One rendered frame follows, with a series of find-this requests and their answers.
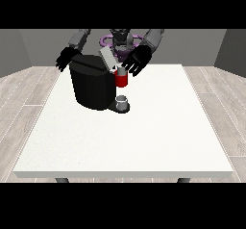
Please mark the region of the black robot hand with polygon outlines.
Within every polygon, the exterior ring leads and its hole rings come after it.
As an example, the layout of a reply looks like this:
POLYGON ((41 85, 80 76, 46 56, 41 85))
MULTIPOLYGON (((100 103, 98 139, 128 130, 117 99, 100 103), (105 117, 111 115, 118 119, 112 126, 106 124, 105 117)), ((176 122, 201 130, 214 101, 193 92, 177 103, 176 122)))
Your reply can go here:
POLYGON ((80 54, 80 51, 72 47, 65 47, 60 56, 56 59, 56 67, 63 72, 66 66, 71 62, 72 58, 80 54))
POLYGON ((139 45, 129 54, 122 66, 135 77, 150 62, 151 58, 151 48, 147 45, 139 45))

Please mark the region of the black coffee machine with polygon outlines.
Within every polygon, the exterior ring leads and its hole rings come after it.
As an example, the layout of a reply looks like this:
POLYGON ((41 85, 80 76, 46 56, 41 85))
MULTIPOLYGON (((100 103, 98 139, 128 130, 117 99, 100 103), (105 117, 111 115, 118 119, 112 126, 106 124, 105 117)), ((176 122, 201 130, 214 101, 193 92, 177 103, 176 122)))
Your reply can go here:
POLYGON ((118 109, 115 76, 107 70, 100 56, 77 54, 71 59, 69 70, 76 100, 82 106, 119 114, 130 110, 129 103, 123 110, 118 109))

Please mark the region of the red pod holder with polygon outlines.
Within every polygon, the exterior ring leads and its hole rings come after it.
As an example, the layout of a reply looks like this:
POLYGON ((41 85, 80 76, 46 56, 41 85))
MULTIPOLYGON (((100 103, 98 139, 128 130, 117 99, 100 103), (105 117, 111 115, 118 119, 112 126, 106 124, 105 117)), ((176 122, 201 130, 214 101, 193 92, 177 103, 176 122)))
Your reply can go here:
POLYGON ((123 75, 120 75, 118 71, 114 72, 115 85, 119 88, 124 88, 128 85, 128 73, 125 72, 123 75))

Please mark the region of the pale grey machine lid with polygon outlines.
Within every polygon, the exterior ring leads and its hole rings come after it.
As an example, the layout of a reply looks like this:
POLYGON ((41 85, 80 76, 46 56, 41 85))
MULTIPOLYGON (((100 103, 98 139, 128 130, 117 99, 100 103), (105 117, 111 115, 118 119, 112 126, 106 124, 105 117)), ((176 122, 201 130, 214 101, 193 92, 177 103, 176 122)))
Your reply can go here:
POLYGON ((108 70, 112 70, 117 65, 117 61, 108 46, 101 48, 99 55, 108 70))

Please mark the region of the small grey cup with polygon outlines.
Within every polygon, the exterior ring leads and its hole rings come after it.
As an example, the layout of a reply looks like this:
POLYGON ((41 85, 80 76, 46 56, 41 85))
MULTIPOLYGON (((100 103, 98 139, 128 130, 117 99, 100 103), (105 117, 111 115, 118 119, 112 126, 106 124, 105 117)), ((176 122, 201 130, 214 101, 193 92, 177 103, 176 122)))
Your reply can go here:
POLYGON ((118 111, 125 111, 128 109, 128 98, 125 95, 118 95, 115 98, 115 103, 118 111))

